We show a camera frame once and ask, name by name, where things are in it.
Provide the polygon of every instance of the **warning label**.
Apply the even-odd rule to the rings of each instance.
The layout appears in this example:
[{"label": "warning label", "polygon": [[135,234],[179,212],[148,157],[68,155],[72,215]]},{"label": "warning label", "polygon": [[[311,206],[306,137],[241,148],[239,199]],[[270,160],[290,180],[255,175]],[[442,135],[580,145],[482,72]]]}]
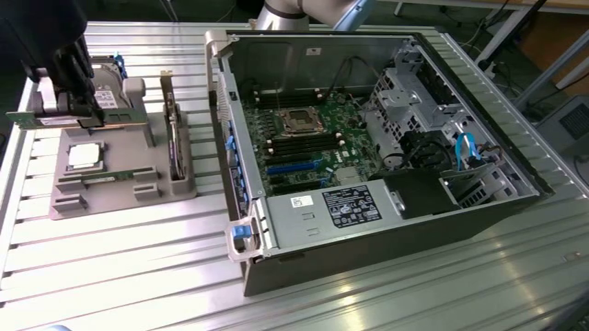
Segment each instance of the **warning label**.
[{"label": "warning label", "polygon": [[333,224],[338,228],[382,218],[366,185],[323,192],[323,199],[330,210]]},{"label": "warning label", "polygon": [[98,90],[94,94],[96,101],[99,102],[99,106],[103,109],[118,108],[118,102],[114,100],[114,94],[110,90]]}]

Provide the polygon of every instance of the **cable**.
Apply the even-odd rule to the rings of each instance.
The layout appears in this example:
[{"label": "cable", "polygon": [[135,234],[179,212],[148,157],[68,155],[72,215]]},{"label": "cable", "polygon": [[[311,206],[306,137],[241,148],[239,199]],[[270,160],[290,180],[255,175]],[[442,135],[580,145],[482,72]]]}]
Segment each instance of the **cable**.
[{"label": "cable", "polygon": [[4,133],[0,133],[0,137],[2,137],[2,143],[0,143],[0,152],[4,150],[4,147],[7,145],[7,136],[4,135]]},{"label": "cable", "polygon": [[489,26],[494,26],[497,24],[498,20],[501,19],[501,17],[498,17],[498,15],[502,14],[501,11],[504,10],[505,6],[508,5],[508,2],[509,2],[509,0],[505,0],[504,5],[498,9],[497,13],[489,19]]},{"label": "cable", "polygon": [[449,162],[450,168],[452,168],[452,156],[450,156],[449,150],[446,150],[444,145],[441,143],[438,143],[437,141],[428,140],[428,141],[421,142],[421,144],[418,144],[417,147],[412,150],[412,153],[409,153],[408,157],[404,160],[404,163],[398,166],[400,169],[402,169],[409,164],[409,162],[410,162],[412,158],[416,156],[417,152],[428,145],[434,145],[440,148],[440,150],[442,150],[444,156],[445,156],[446,161]]},{"label": "cable", "polygon": [[496,83],[496,86],[500,86],[500,87],[502,87],[502,88],[506,88],[509,91],[513,92],[513,95],[514,95],[516,97],[518,97],[520,94],[522,94],[522,91],[520,91],[520,90],[516,89],[514,87],[506,86],[506,85],[504,85],[504,84],[497,84],[497,83]]},{"label": "cable", "polygon": [[583,180],[583,182],[585,183],[587,186],[589,186],[588,180],[583,177],[581,172],[578,171],[578,162],[581,161],[581,157],[578,155],[576,155],[573,157],[573,165],[574,165],[574,171],[577,172],[577,176],[578,178]]},{"label": "cable", "polygon": [[385,160],[386,160],[388,158],[390,158],[390,157],[401,157],[401,158],[404,158],[404,160],[405,160],[405,158],[408,157],[408,155],[404,154],[404,153],[390,153],[389,155],[386,155],[386,156],[384,157],[384,166],[385,166],[385,167],[386,167],[386,162],[385,162]]},{"label": "cable", "polygon": [[215,21],[215,23],[219,23],[221,22],[221,20],[222,19],[225,19],[230,14],[231,14],[231,12],[233,12],[233,10],[235,9],[235,6],[237,6],[238,4],[237,3],[234,3],[234,5],[231,6],[231,8],[230,8],[230,10],[227,11],[227,13]]},{"label": "cable", "polygon": [[482,53],[482,50],[481,50],[481,48],[478,48],[477,46],[474,46],[474,45],[470,45],[469,43],[462,43],[461,44],[461,46],[470,46],[472,48],[474,48],[477,51],[478,51],[478,54],[481,54]]},{"label": "cable", "polygon": [[470,41],[473,41],[474,38],[477,37],[478,31],[481,30],[482,25],[484,25],[484,22],[481,22],[481,24],[478,24],[478,27],[477,27],[476,33],[474,33],[474,35],[470,37],[469,41],[465,42],[465,43],[458,43],[461,46],[462,46],[462,45],[469,45],[469,44],[470,44]]},{"label": "cable", "polygon": [[442,151],[444,156],[446,157],[446,161],[449,162],[450,168],[452,168],[452,155],[449,150],[446,150],[446,147],[444,147],[444,145],[441,143],[438,143],[437,141],[430,141],[430,144],[437,146],[438,149]]},{"label": "cable", "polygon": [[333,78],[331,86],[330,86],[330,88],[327,89],[327,93],[325,94],[323,101],[326,101],[327,98],[330,97],[331,91],[333,91],[333,89],[335,88],[335,85],[337,85],[337,83],[338,83],[338,78],[339,78],[339,75],[342,74],[342,70],[343,70],[345,65],[346,65],[346,64],[349,64],[350,66],[353,65],[353,64],[351,64],[351,60],[358,60],[359,62],[362,62],[362,63],[365,64],[365,66],[369,67],[369,69],[370,69],[371,72],[374,73],[377,79],[381,78],[381,75],[378,74],[378,71],[374,69],[373,66],[370,66],[369,62],[366,62],[366,60],[365,60],[362,57],[359,57],[359,56],[357,56],[357,55],[354,55],[354,56],[351,56],[351,57],[346,57],[346,58],[343,59],[342,63],[339,64],[339,68],[338,68],[338,71],[337,71],[337,73],[335,73],[335,77]]},{"label": "cable", "polygon": [[566,86],[564,86],[562,88],[557,88],[557,90],[550,93],[549,95],[546,95],[545,97],[540,98],[537,101],[534,101],[533,103],[529,104],[529,107],[534,107],[540,102],[542,102],[544,100],[552,98],[553,96],[557,95],[558,92],[564,91],[565,89],[568,89],[570,86],[573,86],[574,84],[577,84],[580,81],[583,81],[585,78],[588,78],[589,76],[589,72],[587,74],[584,74],[581,76],[581,78],[578,78],[576,81],[570,82]]}]

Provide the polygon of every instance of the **cpu socket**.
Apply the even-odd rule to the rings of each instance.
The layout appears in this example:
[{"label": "cpu socket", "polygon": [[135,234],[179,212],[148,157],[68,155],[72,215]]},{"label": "cpu socket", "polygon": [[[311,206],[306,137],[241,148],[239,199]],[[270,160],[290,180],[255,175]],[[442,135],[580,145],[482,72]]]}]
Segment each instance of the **cpu socket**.
[{"label": "cpu socket", "polygon": [[283,136],[303,136],[323,132],[323,123],[314,107],[281,110],[279,116],[285,125]]}]

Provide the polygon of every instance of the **barcode sticker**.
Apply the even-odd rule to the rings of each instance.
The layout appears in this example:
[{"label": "barcode sticker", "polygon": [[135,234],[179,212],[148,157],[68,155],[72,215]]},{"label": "barcode sticker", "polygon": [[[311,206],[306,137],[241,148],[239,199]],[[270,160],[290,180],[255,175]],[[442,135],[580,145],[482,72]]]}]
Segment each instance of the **barcode sticker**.
[{"label": "barcode sticker", "polygon": [[112,91],[110,91],[110,90],[96,91],[96,93],[94,94],[94,97],[96,98],[96,101],[99,102],[100,108],[104,108],[104,109],[119,108],[118,102],[114,100]]},{"label": "barcode sticker", "polygon": [[302,197],[291,198],[293,208],[305,207],[306,205],[313,205],[313,198],[310,195],[303,195]]}]

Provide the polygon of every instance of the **slotted aluminum surface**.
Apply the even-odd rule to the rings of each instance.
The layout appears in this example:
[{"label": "slotted aluminum surface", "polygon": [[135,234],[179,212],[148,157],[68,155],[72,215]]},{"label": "slotted aluminum surface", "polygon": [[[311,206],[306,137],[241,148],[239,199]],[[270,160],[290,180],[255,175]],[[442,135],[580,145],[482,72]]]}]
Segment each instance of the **slotted aluminum surface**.
[{"label": "slotted aluminum surface", "polygon": [[[150,112],[162,111],[159,73],[174,71],[176,99],[190,117],[198,198],[51,221],[59,131],[14,131],[0,172],[0,330],[52,324],[74,331],[544,327],[589,288],[589,203],[460,47],[428,27],[365,30],[424,33],[557,195],[474,239],[242,296],[241,268],[226,256],[227,205],[206,100],[203,33],[213,28],[247,27],[91,23],[87,29],[91,54],[119,51],[128,75],[146,79]],[[24,102],[31,89],[27,83]]]}]

